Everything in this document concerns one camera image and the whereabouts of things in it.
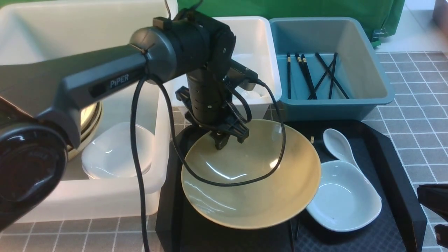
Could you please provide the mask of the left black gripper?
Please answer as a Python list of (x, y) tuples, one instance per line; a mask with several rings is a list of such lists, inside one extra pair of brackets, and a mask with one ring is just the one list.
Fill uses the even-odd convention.
[(188, 86), (175, 92), (187, 109), (186, 119), (210, 131), (217, 150), (227, 145), (230, 136), (242, 144), (249, 136), (245, 124), (250, 119), (243, 118), (234, 105), (236, 91), (231, 88), (227, 76), (216, 80), (208, 70), (197, 69), (187, 73), (186, 78)]

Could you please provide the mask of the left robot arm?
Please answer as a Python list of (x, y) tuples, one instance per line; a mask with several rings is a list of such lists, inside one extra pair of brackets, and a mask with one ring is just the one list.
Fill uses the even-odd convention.
[(231, 106), (240, 86), (250, 90), (257, 75), (232, 59), (236, 36), (227, 24), (195, 7), (173, 20), (153, 19), (129, 43), (30, 64), (1, 66), (1, 230), (26, 215), (57, 187), (68, 161), (67, 147), (81, 142), (81, 110), (127, 88), (163, 84), (187, 75), (192, 88), (177, 99), (187, 119), (214, 133), (217, 147), (248, 129)]

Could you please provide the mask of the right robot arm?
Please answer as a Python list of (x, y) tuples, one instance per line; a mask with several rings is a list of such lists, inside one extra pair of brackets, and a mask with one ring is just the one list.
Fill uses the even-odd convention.
[[(419, 203), (448, 221), (448, 184), (423, 184), (416, 189)], [(447, 225), (435, 225), (437, 244), (448, 248)]]

